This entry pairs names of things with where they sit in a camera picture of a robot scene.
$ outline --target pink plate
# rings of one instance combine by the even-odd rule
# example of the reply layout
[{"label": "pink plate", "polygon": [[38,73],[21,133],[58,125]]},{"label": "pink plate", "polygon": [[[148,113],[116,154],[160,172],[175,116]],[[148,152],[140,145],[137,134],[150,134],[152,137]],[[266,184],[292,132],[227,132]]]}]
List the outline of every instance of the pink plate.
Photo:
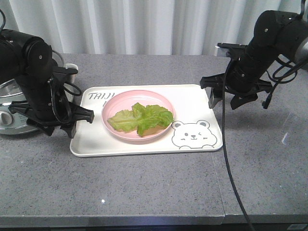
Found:
[{"label": "pink plate", "polygon": [[114,128],[107,122],[107,119],[113,117],[121,110],[131,110],[132,105],[135,103],[140,103],[143,106],[157,104],[172,112],[174,117],[174,108],[164,96],[148,90],[125,91],[111,98],[102,110],[103,122],[113,135],[128,141],[147,141],[163,134],[170,127],[171,124],[165,129],[156,130],[153,134],[145,135],[143,137],[139,136],[137,131],[120,132],[114,130]]}]

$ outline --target tray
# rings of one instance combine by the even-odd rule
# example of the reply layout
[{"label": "tray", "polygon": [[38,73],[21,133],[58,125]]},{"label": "tray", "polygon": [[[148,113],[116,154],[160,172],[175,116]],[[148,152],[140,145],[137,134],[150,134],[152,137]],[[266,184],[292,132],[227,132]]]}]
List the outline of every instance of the tray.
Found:
[{"label": "tray", "polygon": [[[156,92],[175,110],[172,125],[161,135],[144,141],[127,141],[112,135],[102,120],[102,109],[114,96],[131,90]],[[215,151],[222,147],[221,131],[206,91],[199,85],[147,85],[94,87],[83,93],[82,107],[94,111],[94,120],[77,122],[70,150],[79,157],[127,154],[162,154]]]}]

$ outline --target cable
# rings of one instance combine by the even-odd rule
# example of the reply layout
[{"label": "cable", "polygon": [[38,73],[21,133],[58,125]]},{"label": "cable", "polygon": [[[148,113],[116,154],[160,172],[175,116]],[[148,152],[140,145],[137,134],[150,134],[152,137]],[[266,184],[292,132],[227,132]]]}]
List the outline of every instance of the cable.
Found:
[{"label": "cable", "polygon": [[82,95],[81,89],[80,89],[79,87],[77,87],[75,84],[70,83],[70,82],[65,82],[65,83],[68,84],[68,85],[70,85],[70,86],[72,86],[73,88],[75,88],[75,89],[78,91],[78,93],[71,92],[69,89],[67,89],[65,86],[63,86],[63,89],[64,89],[65,91],[67,91],[68,93],[70,93],[71,95],[74,95],[74,96],[80,96],[80,95]]},{"label": "cable", "polygon": [[[273,81],[275,84],[274,86],[271,88],[266,100],[262,103],[262,106],[264,109],[267,109],[269,107],[270,101],[272,99],[272,95],[275,91],[275,89],[277,88],[278,84],[286,84],[289,83],[291,81],[293,81],[295,79],[295,77],[297,76],[297,71],[302,68],[304,65],[306,65],[308,63],[308,58],[300,61],[298,64],[296,64],[295,66],[290,65],[291,61],[288,62],[284,62],[280,59],[276,60],[277,62],[279,62],[280,64],[282,64],[274,73],[273,76],[271,77],[269,72],[266,71],[266,73],[269,76],[269,79],[271,81]],[[283,74],[281,77],[276,77],[276,74],[281,71],[284,67],[289,67],[290,70],[288,70],[285,74]],[[289,77],[290,75],[295,74],[293,78],[283,81],[283,79]]]},{"label": "cable", "polygon": [[6,19],[5,19],[5,15],[4,15],[4,13],[3,13],[3,11],[1,9],[0,9],[0,13],[2,14],[2,18],[3,18],[2,25],[0,26],[0,33],[1,33],[1,31],[3,30],[3,28],[5,26]]},{"label": "cable", "polygon": [[228,171],[228,175],[229,175],[229,178],[230,178],[230,182],[231,182],[231,185],[232,185],[232,188],[233,188],[233,191],[234,191],[234,194],[235,194],[235,197],[236,197],[236,200],[243,212],[243,215],[247,221],[247,224],[250,228],[251,231],[256,231],[255,228],[253,227],[251,221],[250,221],[250,218],[248,216],[248,214],[246,213],[246,210],[243,206],[243,203],[240,199],[240,196],[237,192],[237,189],[236,189],[236,186],[235,186],[235,183],[234,183],[234,180],[233,180],[233,176],[232,176],[232,173],[231,173],[231,169],[230,169],[230,165],[229,165],[229,160],[228,160],[228,155],[227,155],[227,148],[226,148],[226,141],[225,141],[225,87],[226,87],[226,76],[227,76],[227,73],[232,65],[232,63],[234,62],[233,59],[230,60],[228,66],[227,66],[227,69],[226,69],[226,72],[224,74],[224,77],[223,77],[223,83],[222,83],[222,86],[223,86],[223,90],[222,90],[222,126],[221,126],[221,133],[222,133],[222,147],[223,147],[223,152],[224,152],[224,157],[225,157],[225,162],[226,162],[226,167],[227,167],[227,171]]},{"label": "cable", "polygon": [[61,63],[60,63],[60,64],[58,64],[58,66],[63,66],[63,65],[64,65],[64,59],[63,59],[63,56],[62,56],[59,52],[57,52],[57,51],[55,51],[55,50],[52,50],[52,52],[53,52],[53,53],[55,53],[56,55],[58,55],[58,56],[59,56],[59,58],[60,58],[60,60],[61,60]]},{"label": "cable", "polygon": [[61,118],[58,114],[58,110],[57,110],[57,107],[56,107],[55,91],[54,91],[54,78],[51,78],[48,81],[48,84],[50,85],[51,106],[52,106],[52,111],[54,113],[54,116],[62,124],[66,124],[66,123],[71,122],[71,120],[72,120],[72,110],[71,110],[71,107],[70,107],[69,102],[67,100],[67,97],[65,96],[65,93],[63,92],[63,94],[60,96],[59,101],[62,101],[64,106],[65,106],[65,109],[66,109],[66,112],[67,112],[67,119]]},{"label": "cable", "polygon": [[303,15],[305,13],[305,2],[306,0],[301,0],[300,2],[300,14],[298,16],[298,18],[303,19]]}]

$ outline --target curtain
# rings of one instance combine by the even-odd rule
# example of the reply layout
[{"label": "curtain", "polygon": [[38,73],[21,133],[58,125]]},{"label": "curtain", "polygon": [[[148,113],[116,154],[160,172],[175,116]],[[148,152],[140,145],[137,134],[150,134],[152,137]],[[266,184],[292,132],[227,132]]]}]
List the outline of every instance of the curtain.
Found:
[{"label": "curtain", "polygon": [[213,54],[248,44],[265,10],[300,13],[301,0],[0,0],[5,28],[61,53]]}]

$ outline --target bear face drawing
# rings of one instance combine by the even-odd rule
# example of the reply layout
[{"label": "bear face drawing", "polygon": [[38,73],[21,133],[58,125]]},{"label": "bear face drawing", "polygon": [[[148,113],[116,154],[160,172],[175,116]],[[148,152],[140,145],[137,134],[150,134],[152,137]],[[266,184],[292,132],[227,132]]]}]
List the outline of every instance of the bear face drawing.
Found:
[{"label": "bear face drawing", "polygon": [[210,124],[205,120],[197,123],[184,124],[181,121],[174,121],[172,128],[174,134],[172,142],[180,149],[206,148],[217,143],[217,138],[209,129]]}]

